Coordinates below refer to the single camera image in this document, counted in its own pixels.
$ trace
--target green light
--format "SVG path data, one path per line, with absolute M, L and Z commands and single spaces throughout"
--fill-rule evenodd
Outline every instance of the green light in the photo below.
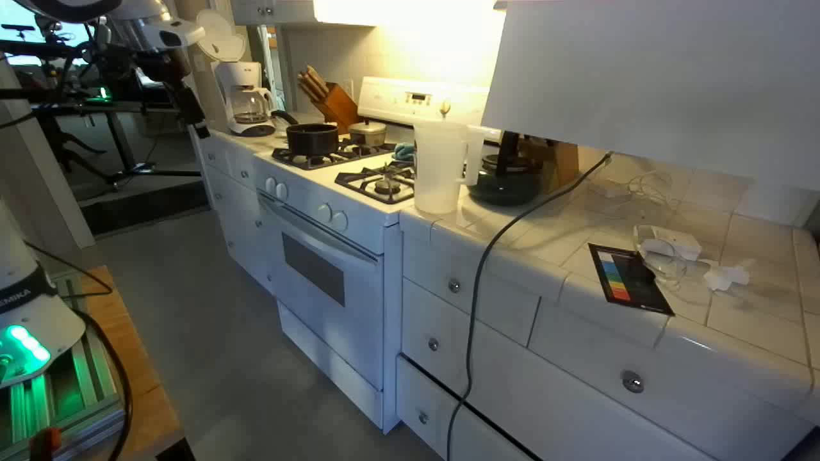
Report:
M 16 338 L 18 347 L 23 347 L 23 352 L 26 352 L 28 357 L 34 357 L 35 362 L 49 362 L 49 359 L 51 359 L 51 353 L 41 347 L 41 341 L 35 341 L 35 338 L 28 334 L 28 327 L 23 327 L 23 326 L 9 326 L 9 327 L 8 327 L 8 335 Z
M 46 352 L 46 349 L 30 349 L 30 353 L 34 353 L 34 359 L 39 359 L 39 362 L 49 362 L 51 359 L 51 353 Z
M 16 338 L 16 341 L 23 341 L 23 338 L 28 338 L 28 330 L 19 327 L 19 326 L 13 326 L 13 327 L 8 327 L 8 335 Z

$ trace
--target concrete floor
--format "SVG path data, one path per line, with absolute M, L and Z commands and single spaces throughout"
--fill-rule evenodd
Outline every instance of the concrete floor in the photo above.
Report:
M 99 252 L 198 458 L 435 458 L 408 429 L 382 436 L 278 334 L 213 212 L 103 235 Z

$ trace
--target oven window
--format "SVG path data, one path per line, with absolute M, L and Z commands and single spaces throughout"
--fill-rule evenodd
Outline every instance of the oven window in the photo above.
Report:
M 281 234 L 285 247 L 285 262 L 294 271 L 300 271 L 306 283 L 312 283 L 317 289 L 322 289 L 327 298 L 332 298 L 337 306 L 344 306 L 344 271 L 317 253 L 312 253 L 300 242 Z

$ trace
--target oven door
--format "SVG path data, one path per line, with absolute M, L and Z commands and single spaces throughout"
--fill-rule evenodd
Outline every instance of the oven door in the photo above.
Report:
M 278 202 L 264 201 L 271 230 L 271 288 L 370 388 L 382 390 L 385 258 L 326 234 Z

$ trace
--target kitchen knife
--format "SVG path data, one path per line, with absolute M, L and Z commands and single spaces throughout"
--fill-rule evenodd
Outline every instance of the kitchen knife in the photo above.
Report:
M 310 99 L 326 99 L 326 97 L 319 96 L 319 89 L 306 81 L 304 75 L 300 75 L 300 89 L 301 89 Z
M 319 89 L 319 96 L 329 93 L 327 81 L 312 66 L 304 66 L 304 76 Z

